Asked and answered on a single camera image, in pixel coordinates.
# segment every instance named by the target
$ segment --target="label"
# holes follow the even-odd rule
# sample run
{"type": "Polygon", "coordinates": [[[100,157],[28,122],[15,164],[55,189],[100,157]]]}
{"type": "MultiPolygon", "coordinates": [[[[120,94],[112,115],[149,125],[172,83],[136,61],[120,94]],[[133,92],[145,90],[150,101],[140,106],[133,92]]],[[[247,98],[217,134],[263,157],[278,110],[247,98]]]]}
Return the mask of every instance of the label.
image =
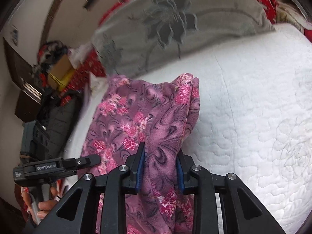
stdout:
{"type": "Polygon", "coordinates": [[[18,173],[18,172],[14,172],[14,173],[15,173],[16,178],[19,178],[22,175],[21,173],[18,173]]]}
{"type": "Polygon", "coordinates": [[[51,163],[46,163],[46,164],[38,164],[35,167],[36,167],[36,171],[38,172],[38,171],[56,169],[57,164],[56,162],[51,162],[51,163]]]}

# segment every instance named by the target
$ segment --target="screw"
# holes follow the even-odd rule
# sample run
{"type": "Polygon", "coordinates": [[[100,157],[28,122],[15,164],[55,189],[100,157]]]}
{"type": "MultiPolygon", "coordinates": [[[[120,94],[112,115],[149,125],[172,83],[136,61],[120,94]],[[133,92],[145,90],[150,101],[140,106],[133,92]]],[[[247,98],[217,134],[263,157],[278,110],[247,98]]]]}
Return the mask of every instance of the screw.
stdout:
{"type": "Polygon", "coordinates": [[[92,174],[91,173],[87,173],[83,176],[84,180],[90,180],[92,178],[92,174]]]}
{"type": "Polygon", "coordinates": [[[192,169],[197,172],[197,171],[200,171],[202,169],[202,167],[198,164],[195,164],[192,166],[192,169]]]}
{"type": "Polygon", "coordinates": [[[236,176],[234,173],[229,173],[229,174],[227,175],[227,177],[228,177],[230,180],[234,180],[234,179],[237,178],[237,176],[236,176]]]}
{"type": "Polygon", "coordinates": [[[121,166],[119,166],[119,170],[120,170],[121,172],[125,172],[125,171],[128,170],[128,166],[126,166],[126,165],[121,165],[121,166]]]}

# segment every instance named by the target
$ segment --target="hand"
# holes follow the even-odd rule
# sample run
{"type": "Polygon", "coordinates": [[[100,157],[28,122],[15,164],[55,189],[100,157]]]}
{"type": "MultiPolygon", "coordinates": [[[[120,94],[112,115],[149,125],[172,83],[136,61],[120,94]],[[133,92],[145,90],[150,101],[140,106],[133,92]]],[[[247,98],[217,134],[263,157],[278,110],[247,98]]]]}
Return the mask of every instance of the hand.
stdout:
{"type": "MultiPolygon", "coordinates": [[[[52,195],[52,198],[55,198],[55,196],[58,194],[57,190],[54,188],[54,187],[51,187],[51,195],[52,195]]],[[[30,198],[30,195],[27,193],[27,192],[23,192],[22,193],[22,197],[23,197],[23,200],[25,202],[25,204],[27,205],[27,207],[29,208],[29,211],[32,215],[32,219],[33,221],[35,222],[35,219],[34,219],[34,212],[32,210],[32,200],[30,198]]],[[[37,216],[40,218],[40,219],[43,219],[46,217],[46,215],[50,212],[50,210],[57,204],[57,201],[56,200],[48,200],[48,201],[42,201],[42,202],[39,202],[38,204],[38,208],[41,210],[37,213],[37,216]]]]}

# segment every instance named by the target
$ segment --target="clothing pile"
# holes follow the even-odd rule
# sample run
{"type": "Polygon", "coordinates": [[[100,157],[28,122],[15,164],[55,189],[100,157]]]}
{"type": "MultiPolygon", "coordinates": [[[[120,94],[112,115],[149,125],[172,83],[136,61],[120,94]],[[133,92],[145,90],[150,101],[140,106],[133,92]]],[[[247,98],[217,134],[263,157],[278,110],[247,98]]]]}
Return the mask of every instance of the clothing pile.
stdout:
{"type": "Polygon", "coordinates": [[[47,42],[38,51],[38,63],[32,68],[32,78],[38,88],[44,90],[47,86],[46,77],[58,60],[67,54],[67,46],[55,40],[47,42]]]}
{"type": "Polygon", "coordinates": [[[312,23],[308,22],[299,9],[287,3],[277,3],[277,23],[289,23],[312,42],[312,23]]]}

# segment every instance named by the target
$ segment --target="blue gripper pad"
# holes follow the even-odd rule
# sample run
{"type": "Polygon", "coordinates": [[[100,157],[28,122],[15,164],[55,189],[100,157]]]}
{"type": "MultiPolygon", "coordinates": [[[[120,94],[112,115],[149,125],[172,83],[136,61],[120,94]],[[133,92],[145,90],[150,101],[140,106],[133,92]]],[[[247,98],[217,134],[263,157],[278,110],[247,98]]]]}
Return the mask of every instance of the blue gripper pad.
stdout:
{"type": "Polygon", "coordinates": [[[138,164],[138,171],[136,174],[136,185],[135,185],[135,190],[138,193],[141,189],[142,186],[142,178],[143,178],[143,170],[144,170],[144,156],[145,156],[145,152],[144,150],[142,151],[141,154],[141,158],[140,158],[140,162],[138,164]]]}
{"type": "Polygon", "coordinates": [[[185,190],[185,186],[184,186],[182,166],[181,166],[179,157],[177,157],[176,164],[177,164],[177,182],[178,182],[180,192],[183,193],[185,190]]]}

